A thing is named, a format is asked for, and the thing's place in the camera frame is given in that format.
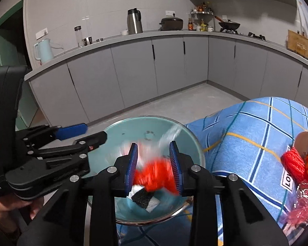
plastic bag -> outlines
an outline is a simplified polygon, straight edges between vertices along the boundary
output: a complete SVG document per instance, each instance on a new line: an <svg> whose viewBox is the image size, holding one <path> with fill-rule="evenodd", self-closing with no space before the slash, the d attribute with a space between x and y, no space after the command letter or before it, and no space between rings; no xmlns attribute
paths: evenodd
<svg viewBox="0 0 308 246"><path fill-rule="evenodd" d="M304 180L299 184L293 208L283 222L293 225L308 224L308 181Z"/></svg>

frying pan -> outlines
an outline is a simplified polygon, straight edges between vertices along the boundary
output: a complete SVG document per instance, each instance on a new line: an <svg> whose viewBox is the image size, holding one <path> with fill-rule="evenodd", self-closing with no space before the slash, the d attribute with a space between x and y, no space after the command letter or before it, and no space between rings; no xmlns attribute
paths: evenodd
<svg viewBox="0 0 308 246"><path fill-rule="evenodd" d="M231 22L228 20L227 22L223 21L221 18L214 16L217 20L219 20L219 25L226 30L237 30L240 26L240 23Z"/></svg>

red yarn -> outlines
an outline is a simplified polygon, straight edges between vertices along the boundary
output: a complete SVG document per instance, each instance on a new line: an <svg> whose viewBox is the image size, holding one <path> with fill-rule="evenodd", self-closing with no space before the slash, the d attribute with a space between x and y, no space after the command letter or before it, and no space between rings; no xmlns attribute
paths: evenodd
<svg viewBox="0 0 308 246"><path fill-rule="evenodd" d="M290 151L287 151L282 155L281 161L285 169L298 184L304 180L308 181L308 155L304 161L298 151L292 147Z"/></svg>
<svg viewBox="0 0 308 246"><path fill-rule="evenodd" d="M284 153L281 161L285 169L293 176L298 184L303 182L305 179L305 162L296 148L292 147L290 151Z"/></svg>

blue gripper pad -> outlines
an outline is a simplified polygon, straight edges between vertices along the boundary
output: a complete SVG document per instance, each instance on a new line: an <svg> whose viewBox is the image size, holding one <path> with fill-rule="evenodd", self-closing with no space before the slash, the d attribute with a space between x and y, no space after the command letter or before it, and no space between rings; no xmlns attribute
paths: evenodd
<svg viewBox="0 0 308 246"><path fill-rule="evenodd" d="M55 136L59 140L66 140L86 133L88 126L84 123L71 125L64 128L60 128L55 132Z"/></svg>

glass jar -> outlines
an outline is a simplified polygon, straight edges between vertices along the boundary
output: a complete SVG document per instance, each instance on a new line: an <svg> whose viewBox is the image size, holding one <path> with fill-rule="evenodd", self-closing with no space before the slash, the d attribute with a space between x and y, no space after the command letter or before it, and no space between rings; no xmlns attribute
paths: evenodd
<svg viewBox="0 0 308 246"><path fill-rule="evenodd" d="M76 35L76 41L79 47L83 47L83 36L82 36L82 31L81 31L81 26L76 26L74 28L75 35Z"/></svg>

